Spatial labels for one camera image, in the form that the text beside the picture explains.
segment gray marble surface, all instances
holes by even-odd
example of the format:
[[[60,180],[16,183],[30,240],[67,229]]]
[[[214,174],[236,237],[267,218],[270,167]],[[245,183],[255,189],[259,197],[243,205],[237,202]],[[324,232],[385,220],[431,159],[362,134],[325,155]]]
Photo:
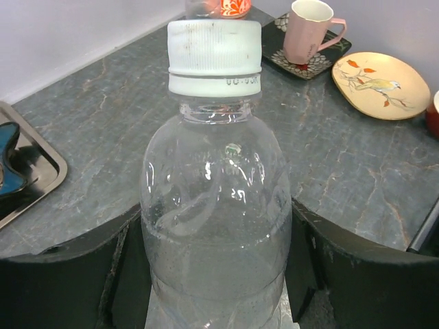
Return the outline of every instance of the gray marble surface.
[[[256,9],[252,16],[271,20]],[[139,201],[145,148],[178,113],[167,95],[166,38],[160,29],[14,106],[64,156],[69,174],[0,231],[1,257],[40,252]],[[293,196],[360,236],[405,249],[439,194],[439,144],[423,120],[364,116],[330,73],[306,82],[264,64],[262,82],[254,114],[289,161]]]

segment white bottle cap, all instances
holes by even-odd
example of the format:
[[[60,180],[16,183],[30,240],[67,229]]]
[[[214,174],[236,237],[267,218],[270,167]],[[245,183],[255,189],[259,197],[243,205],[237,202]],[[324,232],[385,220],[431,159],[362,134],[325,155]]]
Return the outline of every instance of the white bottle cap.
[[[194,20],[168,25],[169,90],[194,97],[261,91],[261,24]]]

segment bird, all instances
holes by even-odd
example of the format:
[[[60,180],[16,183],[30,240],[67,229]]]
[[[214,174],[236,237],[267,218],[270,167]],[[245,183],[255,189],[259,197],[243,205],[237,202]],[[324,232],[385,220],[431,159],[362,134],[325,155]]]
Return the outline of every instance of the bird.
[[[401,89],[401,86],[399,86],[398,82],[383,80],[383,79],[369,80],[355,87],[356,90],[373,89],[379,91],[380,93],[384,93],[386,91],[392,91],[396,88]]]

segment orange pattern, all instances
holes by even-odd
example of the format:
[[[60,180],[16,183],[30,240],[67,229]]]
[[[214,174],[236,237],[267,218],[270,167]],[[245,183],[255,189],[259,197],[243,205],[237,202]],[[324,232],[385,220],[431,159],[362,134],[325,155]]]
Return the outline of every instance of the orange pattern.
[[[252,7],[252,0],[222,0],[221,15],[225,17],[241,17]]]
[[[351,65],[352,67],[359,68],[358,64],[356,62],[354,62],[353,60],[348,60],[348,64]]]

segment red cup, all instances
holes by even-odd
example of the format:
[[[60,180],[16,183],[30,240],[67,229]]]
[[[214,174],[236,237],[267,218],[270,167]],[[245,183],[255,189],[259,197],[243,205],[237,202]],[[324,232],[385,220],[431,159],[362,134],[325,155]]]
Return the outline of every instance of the red cup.
[[[433,103],[427,108],[425,120],[429,131],[439,138],[439,91],[433,97]]]

